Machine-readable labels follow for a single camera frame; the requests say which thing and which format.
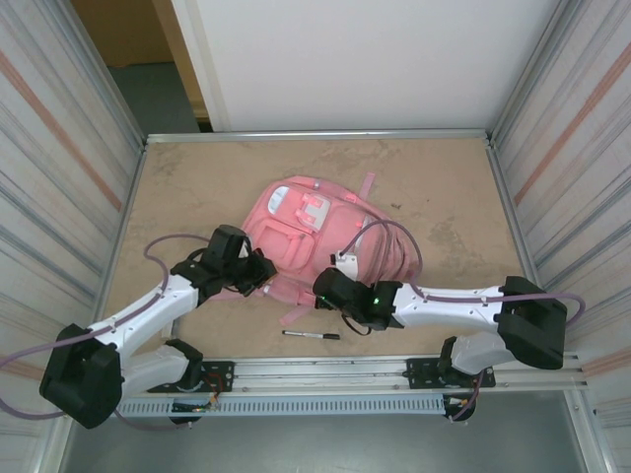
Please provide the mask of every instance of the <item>wooden table surface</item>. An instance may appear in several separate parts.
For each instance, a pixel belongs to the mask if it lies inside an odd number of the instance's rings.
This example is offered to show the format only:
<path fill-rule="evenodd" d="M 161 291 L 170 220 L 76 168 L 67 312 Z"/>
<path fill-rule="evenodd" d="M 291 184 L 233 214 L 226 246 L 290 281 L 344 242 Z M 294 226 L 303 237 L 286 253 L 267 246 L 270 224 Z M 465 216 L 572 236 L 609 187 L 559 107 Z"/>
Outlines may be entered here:
<path fill-rule="evenodd" d="M 282 177 L 317 176 L 358 191 L 368 171 L 377 174 L 369 200 L 421 246 L 420 284 L 474 289 L 522 274 L 479 139 L 152 144 L 105 315 L 159 283 L 158 267 L 142 256 L 152 239 L 210 237 L 220 224 L 239 226 L 263 189 Z M 154 253 L 171 267 L 199 246 L 170 240 Z M 179 338 L 211 358 L 368 356 L 437 353 L 445 338 L 466 333 L 434 325 L 360 337 L 337 312 L 312 310 L 290 328 L 339 333 L 342 340 L 288 337 L 278 319 L 289 309 L 268 298 L 209 301 L 181 320 Z M 160 343 L 154 337 L 143 349 Z"/>

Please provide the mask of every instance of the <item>black marker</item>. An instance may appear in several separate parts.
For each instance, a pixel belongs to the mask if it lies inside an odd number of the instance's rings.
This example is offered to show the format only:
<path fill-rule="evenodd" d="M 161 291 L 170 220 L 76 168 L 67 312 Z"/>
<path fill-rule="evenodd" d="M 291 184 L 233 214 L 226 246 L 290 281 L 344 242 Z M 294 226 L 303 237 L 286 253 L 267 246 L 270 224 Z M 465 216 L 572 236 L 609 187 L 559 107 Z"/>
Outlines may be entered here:
<path fill-rule="evenodd" d="M 309 332 L 292 332 L 291 330 L 283 330 L 283 335 L 293 335 L 295 337 L 323 338 L 325 340 L 339 340 L 337 333 L 309 333 Z"/>

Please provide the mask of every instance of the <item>floor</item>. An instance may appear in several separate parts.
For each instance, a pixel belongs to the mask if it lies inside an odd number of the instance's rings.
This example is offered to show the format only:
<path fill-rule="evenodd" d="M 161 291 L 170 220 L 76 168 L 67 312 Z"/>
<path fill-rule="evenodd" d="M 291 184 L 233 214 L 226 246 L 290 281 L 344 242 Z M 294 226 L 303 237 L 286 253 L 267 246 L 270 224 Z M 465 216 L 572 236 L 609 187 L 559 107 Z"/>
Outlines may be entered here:
<path fill-rule="evenodd" d="M 318 176 L 357 191 L 367 171 L 377 174 L 370 202 L 418 239 L 423 286 L 476 289 L 521 274 L 480 139 L 153 144 L 106 314 L 158 284 L 159 271 L 142 256 L 152 239 L 239 226 L 265 187 L 283 176 Z M 197 247 L 195 240 L 170 240 L 155 254 L 171 267 Z M 313 310 L 292 329 L 339 333 L 342 340 L 287 337 L 278 319 L 288 310 L 270 298 L 210 301 L 181 319 L 179 335 L 206 357 L 243 358 L 432 354 L 446 338 L 470 333 L 428 325 L 359 337 L 335 311 Z M 155 338 L 151 348 L 160 344 Z"/>
<path fill-rule="evenodd" d="M 467 426 L 440 416 L 223 418 L 146 433 L 75 426 L 62 472 L 581 473 L 563 393 L 485 393 Z"/>
<path fill-rule="evenodd" d="M 174 63 L 108 69 L 145 134 L 199 133 Z"/>

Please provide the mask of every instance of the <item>white panel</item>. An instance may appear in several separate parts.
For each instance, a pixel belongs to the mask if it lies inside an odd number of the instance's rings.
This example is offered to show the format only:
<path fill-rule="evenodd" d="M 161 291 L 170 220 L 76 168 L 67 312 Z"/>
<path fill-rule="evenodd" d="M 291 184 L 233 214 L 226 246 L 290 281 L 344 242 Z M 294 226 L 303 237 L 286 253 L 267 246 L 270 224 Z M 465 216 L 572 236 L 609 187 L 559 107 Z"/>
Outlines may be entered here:
<path fill-rule="evenodd" d="M 488 127 L 557 0 L 174 0 L 217 131 Z"/>

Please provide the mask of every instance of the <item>pink backpack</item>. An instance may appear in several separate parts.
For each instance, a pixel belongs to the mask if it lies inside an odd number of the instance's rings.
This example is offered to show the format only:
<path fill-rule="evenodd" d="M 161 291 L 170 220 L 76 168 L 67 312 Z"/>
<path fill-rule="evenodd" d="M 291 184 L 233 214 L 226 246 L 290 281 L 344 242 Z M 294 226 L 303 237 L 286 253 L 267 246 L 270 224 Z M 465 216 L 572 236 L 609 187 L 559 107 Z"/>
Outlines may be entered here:
<path fill-rule="evenodd" d="M 369 173 L 359 195 L 313 177 L 294 176 L 271 184 L 242 226 L 252 247 L 261 248 L 278 274 L 262 292 L 297 308 L 281 318 L 287 325 L 315 306 L 312 286 L 331 266 L 331 254 L 374 220 L 387 215 L 365 201 L 375 175 Z M 374 226 L 348 250 L 356 280 L 406 280 L 418 267 L 410 242 L 396 228 Z"/>

